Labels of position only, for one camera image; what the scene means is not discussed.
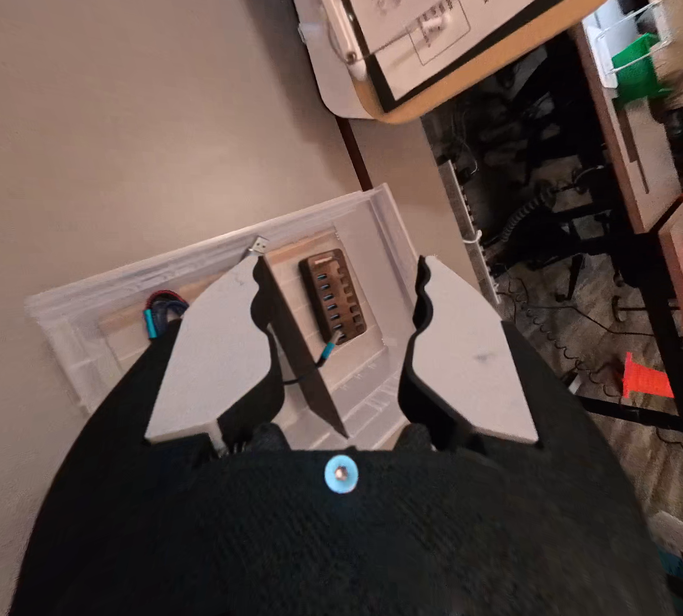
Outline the light grey desk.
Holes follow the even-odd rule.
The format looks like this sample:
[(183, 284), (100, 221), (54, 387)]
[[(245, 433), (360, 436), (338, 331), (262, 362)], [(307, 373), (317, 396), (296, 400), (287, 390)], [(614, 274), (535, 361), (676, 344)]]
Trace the light grey desk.
[(291, 0), (1, 0), (1, 612), (83, 427), (33, 294), (388, 183), (478, 288), (418, 121), (338, 120)]

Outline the black office chair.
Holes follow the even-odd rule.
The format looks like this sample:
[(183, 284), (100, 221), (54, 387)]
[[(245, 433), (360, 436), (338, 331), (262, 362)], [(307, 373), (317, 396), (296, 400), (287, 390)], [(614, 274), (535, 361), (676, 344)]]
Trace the black office chair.
[(568, 182), (539, 189), (484, 243), (497, 247), (487, 266), (497, 278), (520, 263), (537, 271), (570, 259), (568, 289), (555, 296), (557, 302), (569, 302), (585, 259), (598, 254), (613, 259), (619, 238), (629, 234), (615, 173), (601, 164), (580, 170)]

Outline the orange traffic cone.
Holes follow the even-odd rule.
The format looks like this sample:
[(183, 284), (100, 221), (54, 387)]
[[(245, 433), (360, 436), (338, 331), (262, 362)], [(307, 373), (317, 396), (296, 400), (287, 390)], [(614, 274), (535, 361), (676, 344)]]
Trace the orange traffic cone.
[(623, 398), (628, 399), (631, 393), (673, 398), (667, 374), (638, 364), (632, 353), (627, 352), (622, 379)]

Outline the white plastic bin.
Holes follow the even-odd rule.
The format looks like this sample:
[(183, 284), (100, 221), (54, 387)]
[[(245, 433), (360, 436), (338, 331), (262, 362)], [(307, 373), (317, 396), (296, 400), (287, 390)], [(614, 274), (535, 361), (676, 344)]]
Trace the white plastic bin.
[(397, 405), (399, 377), (412, 322), (417, 255), (386, 185), (348, 194), (178, 251), (112, 270), (27, 299), (34, 318), (92, 415), (149, 347), (143, 310), (168, 289), (207, 317), (234, 313), (227, 282), (247, 279), (248, 248), (266, 240), (264, 262), (275, 293), (275, 334), (285, 379), (318, 360), (325, 342), (306, 295), (299, 263), (340, 249), (365, 320), (365, 331), (333, 351), (303, 388), (285, 388), (275, 421), (294, 449), (377, 449), (405, 419)]

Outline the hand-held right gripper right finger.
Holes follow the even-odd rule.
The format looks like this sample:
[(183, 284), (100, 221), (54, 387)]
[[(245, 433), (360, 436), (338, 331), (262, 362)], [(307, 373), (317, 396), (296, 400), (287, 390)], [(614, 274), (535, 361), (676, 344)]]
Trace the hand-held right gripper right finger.
[(486, 436), (537, 444), (503, 321), (465, 279), (435, 256), (421, 256), (414, 332), (399, 379), (399, 407), (434, 449)]

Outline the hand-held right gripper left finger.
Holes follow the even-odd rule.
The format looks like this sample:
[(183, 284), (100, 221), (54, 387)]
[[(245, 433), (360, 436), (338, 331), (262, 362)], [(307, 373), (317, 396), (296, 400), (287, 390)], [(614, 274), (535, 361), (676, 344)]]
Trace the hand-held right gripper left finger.
[(184, 313), (145, 438), (234, 450), (284, 405), (264, 258), (246, 255)]

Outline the compact black USB hub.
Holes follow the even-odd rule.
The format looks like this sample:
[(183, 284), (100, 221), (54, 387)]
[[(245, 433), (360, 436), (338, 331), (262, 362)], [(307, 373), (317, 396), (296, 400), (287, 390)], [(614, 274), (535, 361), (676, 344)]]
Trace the compact black USB hub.
[(342, 249), (305, 257), (298, 269), (324, 342), (340, 345), (366, 332), (360, 299)]

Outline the green plastic bin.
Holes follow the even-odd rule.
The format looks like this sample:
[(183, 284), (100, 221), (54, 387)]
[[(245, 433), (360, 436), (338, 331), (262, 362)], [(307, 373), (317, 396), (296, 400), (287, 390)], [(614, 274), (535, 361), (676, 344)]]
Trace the green plastic bin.
[(646, 32), (611, 58), (618, 82), (616, 108), (624, 109), (640, 99), (665, 99), (672, 94), (673, 89), (659, 81), (653, 65), (652, 51), (658, 43), (657, 36)]

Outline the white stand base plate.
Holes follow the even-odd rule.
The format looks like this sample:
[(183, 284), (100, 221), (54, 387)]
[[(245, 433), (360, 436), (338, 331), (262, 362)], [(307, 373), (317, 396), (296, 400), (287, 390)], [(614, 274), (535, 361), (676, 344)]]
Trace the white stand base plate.
[(335, 53), (321, 0), (293, 0), (298, 33), (307, 49), (323, 104), (344, 119), (370, 119), (356, 94), (352, 77)]

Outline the brown edged side table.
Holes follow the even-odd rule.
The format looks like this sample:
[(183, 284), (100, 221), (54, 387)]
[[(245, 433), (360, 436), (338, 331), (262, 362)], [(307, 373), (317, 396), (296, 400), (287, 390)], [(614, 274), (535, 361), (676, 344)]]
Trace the brown edged side table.
[(641, 287), (657, 338), (679, 340), (675, 307), (682, 312), (682, 189), (664, 126), (645, 100), (617, 109), (603, 87), (588, 33), (570, 29), (607, 145), (608, 156), (632, 230), (653, 248)]

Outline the white power strip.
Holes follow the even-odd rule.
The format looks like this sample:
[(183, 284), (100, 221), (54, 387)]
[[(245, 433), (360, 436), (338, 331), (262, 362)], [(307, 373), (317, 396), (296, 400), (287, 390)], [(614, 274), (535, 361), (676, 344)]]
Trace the white power strip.
[(440, 158), (438, 169), (477, 284), (485, 299), (498, 309), (501, 299), (483, 252), (482, 231), (475, 225), (465, 192), (456, 176), (456, 167), (450, 159)]

